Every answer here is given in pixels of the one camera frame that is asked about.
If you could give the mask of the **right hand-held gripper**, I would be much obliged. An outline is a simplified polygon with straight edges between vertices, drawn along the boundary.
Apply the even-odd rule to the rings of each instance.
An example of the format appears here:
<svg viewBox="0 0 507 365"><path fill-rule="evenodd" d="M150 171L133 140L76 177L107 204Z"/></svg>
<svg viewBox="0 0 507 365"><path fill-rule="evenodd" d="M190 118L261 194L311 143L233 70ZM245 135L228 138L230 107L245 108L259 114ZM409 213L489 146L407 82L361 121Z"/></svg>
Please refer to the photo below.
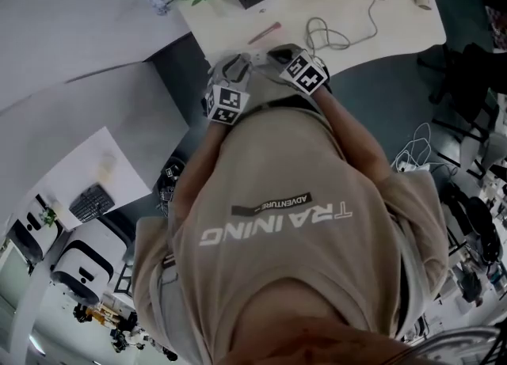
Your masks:
<svg viewBox="0 0 507 365"><path fill-rule="evenodd" d="M312 95L328 78L310 54L296 44L284 44L272 49L268 52L268 59L276 65L287 65L280 73L280 78L306 95Z"/></svg>

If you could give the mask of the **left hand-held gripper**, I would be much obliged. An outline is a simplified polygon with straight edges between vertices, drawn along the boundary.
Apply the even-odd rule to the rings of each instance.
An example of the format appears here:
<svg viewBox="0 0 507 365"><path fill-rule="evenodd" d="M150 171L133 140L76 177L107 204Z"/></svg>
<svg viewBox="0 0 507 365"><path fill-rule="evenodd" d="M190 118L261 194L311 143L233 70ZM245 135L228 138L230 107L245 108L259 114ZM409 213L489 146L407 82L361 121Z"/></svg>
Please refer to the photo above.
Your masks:
<svg viewBox="0 0 507 365"><path fill-rule="evenodd" d="M250 95L246 92L251 72L248 53L229 55L208 72L204 93L204 116L220 124L235 124L245 111Z"/></svg>

